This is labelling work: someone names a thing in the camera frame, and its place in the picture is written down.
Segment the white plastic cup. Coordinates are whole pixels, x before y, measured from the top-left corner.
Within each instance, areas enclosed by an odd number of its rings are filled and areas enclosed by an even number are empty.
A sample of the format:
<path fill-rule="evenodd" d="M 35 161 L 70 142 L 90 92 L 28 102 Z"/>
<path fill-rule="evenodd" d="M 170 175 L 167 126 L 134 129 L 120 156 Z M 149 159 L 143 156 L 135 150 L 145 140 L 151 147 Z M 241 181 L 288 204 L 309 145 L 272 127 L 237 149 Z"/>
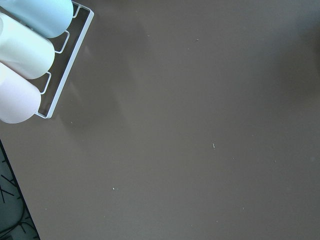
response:
<path fill-rule="evenodd" d="M 55 59 L 53 44 L 10 16 L 0 14 L 0 62 L 25 79 L 46 74 Z"/>

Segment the pink plastic cup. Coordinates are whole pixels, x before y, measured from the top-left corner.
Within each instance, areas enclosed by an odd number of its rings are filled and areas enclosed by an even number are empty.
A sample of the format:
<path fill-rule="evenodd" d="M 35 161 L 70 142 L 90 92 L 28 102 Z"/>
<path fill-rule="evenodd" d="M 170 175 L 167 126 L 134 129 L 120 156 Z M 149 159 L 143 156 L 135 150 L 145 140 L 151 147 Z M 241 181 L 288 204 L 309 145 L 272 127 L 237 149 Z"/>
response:
<path fill-rule="evenodd" d="M 41 93 L 19 74 L 0 64 L 0 120 L 17 124 L 38 112 Z"/>

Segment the light blue plastic cup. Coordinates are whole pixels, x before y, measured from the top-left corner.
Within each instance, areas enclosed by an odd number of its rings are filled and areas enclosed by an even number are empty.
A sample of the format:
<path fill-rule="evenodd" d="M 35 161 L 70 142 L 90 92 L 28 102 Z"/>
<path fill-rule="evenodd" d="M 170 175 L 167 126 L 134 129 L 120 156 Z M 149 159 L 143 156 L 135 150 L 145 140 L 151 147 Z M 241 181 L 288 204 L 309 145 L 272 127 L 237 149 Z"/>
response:
<path fill-rule="evenodd" d="M 71 0 L 2 0 L 0 6 L 46 38 L 64 33 L 74 15 Z"/>

